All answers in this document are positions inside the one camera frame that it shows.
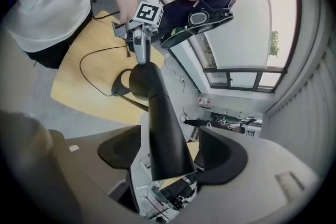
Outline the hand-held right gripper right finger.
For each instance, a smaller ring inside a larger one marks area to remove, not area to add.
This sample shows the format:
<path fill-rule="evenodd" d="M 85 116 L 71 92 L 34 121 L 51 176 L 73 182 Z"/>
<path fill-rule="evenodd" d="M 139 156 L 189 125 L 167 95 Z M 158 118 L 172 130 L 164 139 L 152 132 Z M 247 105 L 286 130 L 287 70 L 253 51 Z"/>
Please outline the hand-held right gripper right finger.
<path fill-rule="evenodd" d="M 309 202 L 321 180 L 283 146 L 204 127 L 200 190 L 184 223 L 286 223 Z"/>

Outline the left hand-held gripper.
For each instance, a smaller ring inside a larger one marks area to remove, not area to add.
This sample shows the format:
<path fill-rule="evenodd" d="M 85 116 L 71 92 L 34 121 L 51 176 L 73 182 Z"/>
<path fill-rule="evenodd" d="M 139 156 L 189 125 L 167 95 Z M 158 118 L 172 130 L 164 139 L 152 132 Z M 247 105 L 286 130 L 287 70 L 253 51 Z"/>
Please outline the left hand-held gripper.
<path fill-rule="evenodd" d="M 124 24 L 112 22 L 114 35 L 124 40 L 132 40 L 138 64 L 150 61 L 151 37 L 159 32 L 163 17 L 163 7 L 141 2 L 131 20 Z"/>

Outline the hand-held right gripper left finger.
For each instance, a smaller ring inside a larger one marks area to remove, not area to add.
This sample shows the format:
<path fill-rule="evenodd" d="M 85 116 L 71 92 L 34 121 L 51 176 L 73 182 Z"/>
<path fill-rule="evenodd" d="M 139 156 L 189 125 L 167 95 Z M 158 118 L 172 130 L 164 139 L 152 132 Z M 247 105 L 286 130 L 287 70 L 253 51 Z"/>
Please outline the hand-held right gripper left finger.
<path fill-rule="evenodd" d="M 131 165 L 141 146 L 139 125 L 65 139 L 49 131 L 58 165 L 56 179 L 66 218 L 136 218 L 139 205 Z"/>

